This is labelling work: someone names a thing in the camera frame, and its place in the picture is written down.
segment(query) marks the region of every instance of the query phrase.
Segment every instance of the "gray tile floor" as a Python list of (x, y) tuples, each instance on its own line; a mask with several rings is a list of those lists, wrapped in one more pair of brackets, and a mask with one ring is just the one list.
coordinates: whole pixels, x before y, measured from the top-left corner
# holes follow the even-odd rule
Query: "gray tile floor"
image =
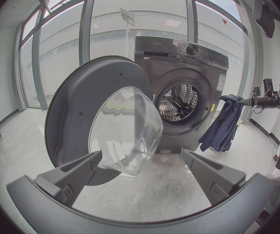
[[(0, 126), (0, 204), (26, 233), (35, 233), (21, 216), (6, 184), (53, 167), (44, 143), (46, 111), (26, 109)], [(204, 156), (246, 172), (266, 174), (272, 163), (274, 141), (250, 122), (242, 123), (230, 151), (206, 150)], [(122, 221), (158, 221), (181, 217), (210, 206), (197, 181), (178, 154), (155, 154), (148, 167), (132, 177), (122, 174), (111, 182), (85, 187), (74, 208)]]

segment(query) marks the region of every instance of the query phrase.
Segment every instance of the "washing machine door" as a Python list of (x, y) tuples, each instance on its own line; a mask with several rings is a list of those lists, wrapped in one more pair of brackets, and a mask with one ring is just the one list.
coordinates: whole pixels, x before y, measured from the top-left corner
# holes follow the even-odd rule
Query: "washing machine door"
[(45, 143), (55, 167), (102, 150), (87, 185), (121, 172), (141, 172), (155, 153), (163, 123), (146, 73), (124, 57), (91, 60), (56, 91), (45, 121)]

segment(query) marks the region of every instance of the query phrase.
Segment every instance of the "front-loading washing machine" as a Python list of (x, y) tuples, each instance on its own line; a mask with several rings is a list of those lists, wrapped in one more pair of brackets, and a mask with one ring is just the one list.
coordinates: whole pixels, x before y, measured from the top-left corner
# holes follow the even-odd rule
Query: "front-loading washing machine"
[(219, 104), (228, 57), (188, 41), (136, 36), (134, 61), (150, 79), (164, 124), (156, 152), (195, 151)]

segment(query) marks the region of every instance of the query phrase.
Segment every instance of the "building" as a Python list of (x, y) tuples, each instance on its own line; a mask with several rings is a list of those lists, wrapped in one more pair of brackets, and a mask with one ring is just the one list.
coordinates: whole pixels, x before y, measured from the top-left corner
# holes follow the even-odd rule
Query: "building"
[[(196, 4), (198, 43), (229, 57), (229, 71), (223, 94), (238, 94), (244, 66), (242, 29), (216, 11)], [(129, 25), (128, 58), (133, 60), (137, 35), (187, 40), (185, 0), (95, 0), (90, 27), (90, 59), (106, 55), (126, 55), (126, 22), (120, 8), (134, 14), (135, 26)], [(49, 105), (64, 79), (79, 66), (79, 28), (83, 3), (63, 11), (41, 28), (39, 70), (43, 92)], [(33, 84), (29, 39), (21, 49), (21, 75), (29, 105), (38, 105)]]

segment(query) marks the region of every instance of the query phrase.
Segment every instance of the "navy blue cloth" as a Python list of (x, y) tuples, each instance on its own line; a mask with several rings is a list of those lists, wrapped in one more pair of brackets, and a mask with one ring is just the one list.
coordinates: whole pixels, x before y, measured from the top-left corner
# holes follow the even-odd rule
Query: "navy blue cloth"
[(236, 124), (242, 113), (243, 104), (239, 104), (238, 101), (243, 97), (229, 95), (220, 96), (219, 99), (224, 100), (225, 103), (218, 117), (199, 139), (199, 143), (202, 143), (200, 146), (202, 151), (209, 147), (213, 147), (217, 152), (227, 150), (230, 147)]

